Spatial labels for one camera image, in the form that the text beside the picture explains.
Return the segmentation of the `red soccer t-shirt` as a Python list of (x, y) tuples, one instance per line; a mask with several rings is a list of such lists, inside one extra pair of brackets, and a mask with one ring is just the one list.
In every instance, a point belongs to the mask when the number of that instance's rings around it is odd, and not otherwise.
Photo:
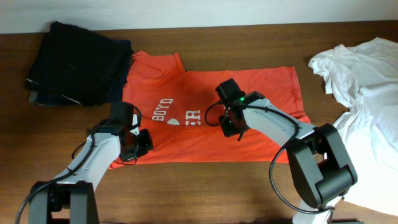
[(135, 164), (272, 160), (280, 147), (262, 133), (250, 129), (242, 138), (227, 138), (217, 125), (224, 108), (215, 89), (230, 78), (308, 122), (294, 67), (196, 72), (184, 69), (179, 54), (140, 51), (133, 55), (123, 100), (141, 111), (141, 128), (149, 130), (154, 148)]

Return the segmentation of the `white t-shirt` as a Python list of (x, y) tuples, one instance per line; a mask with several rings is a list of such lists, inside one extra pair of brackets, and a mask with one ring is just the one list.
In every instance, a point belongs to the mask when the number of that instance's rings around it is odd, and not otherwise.
[(358, 175), (344, 200), (397, 215), (397, 43), (376, 37), (339, 45), (308, 66), (348, 109), (333, 124)]

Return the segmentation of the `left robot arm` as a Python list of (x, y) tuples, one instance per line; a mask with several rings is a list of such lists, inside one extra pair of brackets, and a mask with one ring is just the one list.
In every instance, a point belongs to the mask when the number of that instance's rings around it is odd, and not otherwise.
[(54, 179), (32, 186), (16, 222), (27, 207), (29, 223), (99, 223), (95, 190), (108, 167), (135, 164), (153, 148), (150, 132), (140, 129), (141, 119), (136, 106), (113, 103), (110, 116), (87, 131), (72, 162)]

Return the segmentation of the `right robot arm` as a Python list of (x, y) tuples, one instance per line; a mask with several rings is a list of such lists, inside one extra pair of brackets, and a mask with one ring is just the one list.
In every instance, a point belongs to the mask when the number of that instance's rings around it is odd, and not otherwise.
[[(331, 223), (335, 205), (358, 181), (337, 129), (328, 123), (315, 126), (301, 122), (259, 92), (245, 93), (232, 78), (215, 91), (224, 105), (219, 122), (226, 137), (242, 138), (253, 129), (280, 146), (271, 160), (269, 180), (281, 201), (295, 210), (292, 223)], [(282, 196), (274, 182), (274, 166), (283, 152), (287, 153), (294, 187), (301, 198), (298, 207)]]

